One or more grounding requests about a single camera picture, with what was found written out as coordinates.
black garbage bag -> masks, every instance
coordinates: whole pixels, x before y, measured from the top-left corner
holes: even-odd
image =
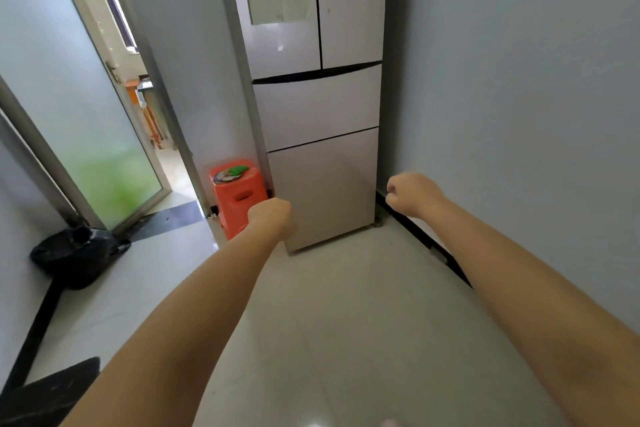
[[[40,269],[69,289],[90,286],[131,247],[108,230],[69,228],[46,238],[31,250],[29,258]]]

human arm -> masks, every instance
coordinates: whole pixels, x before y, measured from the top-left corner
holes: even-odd
[[[423,220],[442,239],[575,425],[640,424],[640,339],[632,330],[425,176],[399,174],[387,189],[393,209]]]
[[[190,426],[260,271],[291,231],[291,205],[269,199],[149,315],[62,427]]]

orange stool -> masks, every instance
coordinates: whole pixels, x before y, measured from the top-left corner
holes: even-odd
[[[249,170],[235,181],[220,184],[213,182],[216,174],[226,171],[230,167],[236,167],[236,165],[245,165],[249,167]],[[268,199],[262,174],[250,160],[239,159],[214,167],[209,172],[209,179],[213,185],[213,194],[216,195],[218,202],[220,225],[225,230],[227,239],[230,240],[249,224],[249,208]]]

hand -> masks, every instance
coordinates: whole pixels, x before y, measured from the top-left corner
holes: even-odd
[[[291,203],[272,197],[249,209],[249,225],[276,233],[278,241],[289,238],[295,231],[291,221]]]
[[[403,172],[387,183],[387,204],[398,213],[425,220],[430,208],[447,200],[442,189],[423,174]]]

